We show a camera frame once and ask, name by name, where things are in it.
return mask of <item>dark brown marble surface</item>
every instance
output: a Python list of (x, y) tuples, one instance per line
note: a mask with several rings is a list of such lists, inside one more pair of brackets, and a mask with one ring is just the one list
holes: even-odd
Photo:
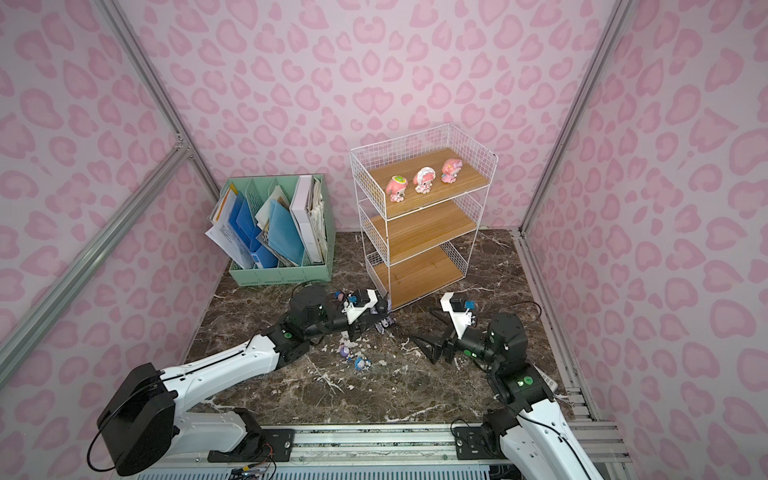
[[(472, 235), (454, 240), (467, 248)], [(360, 233), (339, 233), (333, 284), (344, 290), (375, 288), (362, 262)], [(187, 361), (209, 356), (248, 340), (274, 324), (286, 311), (294, 285), (238, 287), (225, 273), (190, 348)], [(478, 421), (499, 408), (481, 372), (466, 357), (432, 365), (409, 341), (410, 333), (439, 336), (444, 326), (429, 315), (444, 292), (465, 292), (477, 304), (478, 327), (485, 330), (491, 313), (517, 313), (528, 333), (528, 358), (560, 382), (543, 326), (507, 230), (481, 230), (467, 277), (393, 313), (397, 325), (384, 334), (368, 330), (351, 348), (372, 365), (355, 370), (339, 355), (342, 334), (327, 336), (295, 363), (268, 375), (248, 379), (195, 407), (220, 412), (234, 407), (251, 410), (264, 425), (379, 423), (391, 421)]]

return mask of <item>pink figurine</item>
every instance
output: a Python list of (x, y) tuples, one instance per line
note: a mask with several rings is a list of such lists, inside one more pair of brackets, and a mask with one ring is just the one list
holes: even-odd
[(432, 180), (435, 179), (435, 169), (424, 167), (413, 177), (413, 183), (416, 184), (416, 192), (419, 194), (428, 194), (432, 189)]
[(408, 181), (400, 175), (395, 175), (386, 185), (386, 193), (389, 194), (389, 201), (402, 202), (406, 198), (406, 187)]
[(456, 181), (456, 177), (462, 169), (462, 166), (461, 158), (449, 158), (442, 165), (442, 177), (440, 177), (440, 180), (442, 180), (444, 184), (452, 184)]

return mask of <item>pink heart pattern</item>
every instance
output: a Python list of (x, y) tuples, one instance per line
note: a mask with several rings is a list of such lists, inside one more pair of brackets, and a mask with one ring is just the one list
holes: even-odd
[[(333, 204), (354, 211), (339, 194), (354, 191), (339, 154), (453, 119), (502, 157), (506, 187), (483, 219), (494, 227), (519, 225), (610, 12), (604, 2), (257, 3), (153, 3), (152, 18), (168, 22), (147, 19), (143, 2), (123, 5), (219, 182), (342, 171)], [(195, 47), (169, 48), (179, 32)], [(336, 222), (359, 228), (354, 215)]]
[(640, 2), (529, 236), (647, 480), (768, 475), (768, 10), (753, 4)]
[(174, 141), (89, 2), (3, 14), (0, 344)]
[[(194, 169), (182, 165), (0, 392), (0, 476), (88, 478), (84, 451), (95, 434), (95, 416), (115, 386), (142, 363), (163, 368), (183, 360), (227, 265), (226, 255), (204, 233), (213, 207), (208, 198)], [(26, 243), (51, 242), (64, 218), (33, 210), (23, 218)], [(6, 257), (25, 248), (6, 230), (0, 230), (0, 240), (0, 254)], [(60, 261), (64, 244), (56, 246)], [(184, 254), (166, 261), (168, 250)], [(41, 247), (21, 271), (47, 276), (58, 261), (46, 259), (56, 259), (56, 251), (51, 245)], [(159, 316), (155, 308), (162, 310)], [(0, 333), (7, 334), (16, 322), (10, 310), (0, 309)], [(94, 461), (106, 465), (104, 448), (99, 441)]]

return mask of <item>wooden shelf board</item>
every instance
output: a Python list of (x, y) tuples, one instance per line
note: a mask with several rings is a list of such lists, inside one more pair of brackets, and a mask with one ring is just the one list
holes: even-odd
[[(371, 221), (386, 242), (384, 219), (377, 215)], [(401, 262), (417, 253), (437, 247), (440, 243), (472, 232), (476, 227), (475, 222), (452, 201), (391, 220), (389, 262)]]
[[(368, 173), (371, 174), (373, 180), (379, 184), (382, 190), (386, 190), (386, 185), (395, 175), (402, 175), (408, 181), (406, 198), (402, 202), (390, 202), (389, 195), (385, 194), (387, 218), (407, 214), (408, 212), (418, 210), (419, 208), (428, 207), (441, 200), (456, 197), (488, 185), (488, 179), (483, 177), (480, 172), (475, 170), (475, 168), (463, 158), (462, 161), (464, 166), (462, 167), (462, 171), (458, 173), (456, 181), (452, 184), (444, 184), (440, 180), (440, 176), (442, 175), (442, 165), (449, 158), (460, 158), (460, 156), (452, 149), (444, 148), (432, 152), (431, 154), (420, 155), (409, 160), (395, 162), (394, 164), (370, 170)], [(423, 167), (434, 168), (435, 175), (437, 176), (432, 182), (432, 190), (428, 194), (416, 193), (415, 185), (412, 182), (413, 177), (415, 177)]]
[(387, 280), (387, 266), (380, 263), (373, 269), (391, 295), (393, 309), (460, 280), (464, 276), (440, 247), (393, 265), (390, 269), (391, 287)]

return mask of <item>white wire shelf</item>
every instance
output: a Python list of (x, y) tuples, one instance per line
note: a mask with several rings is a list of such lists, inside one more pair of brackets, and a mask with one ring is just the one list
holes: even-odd
[[(349, 157), (358, 187), (387, 220), (487, 187), (498, 163), (496, 154), (454, 124), (353, 148)], [(428, 166), (440, 175), (443, 163), (453, 157), (460, 157), (464, 164), (456, 182), (444, 184), (435, 179), (426, 195), (417, 194), (409, 185), (403, 202), (388, 201), (384, 189), (393, 176), (402, 175), (410, 182)]]
[(456, 197), (413, 215), (384, 221), (367, 198), (358, 202), (362, 231), (387, 266), (474, 231), (482, 218), (482, 204), (471, 194)]
[[(349, 151), (362, 231), (366, 270), (376, 289), (390, 295), (393, 309), (401, 308), (466, 276), (469, 258), (482, 220), (498, 158), (454, 124), (418, 131), (403, 137)], [(449, 158), (460, 157), (456, 182), (432, 183), (428, 194), (413, 185), (402, 202), (389, 201), (389, 180), (402, 175), (409, 182), (422, 167), (439, 176)], [(464, 257), (451, 243), (473, 233)]]
[(387, 267), (378, 252), (366, 256), (366, 269), (382, 295), (390, 294), (396, 310), (464, 278), (468, 261), (451, 242)]

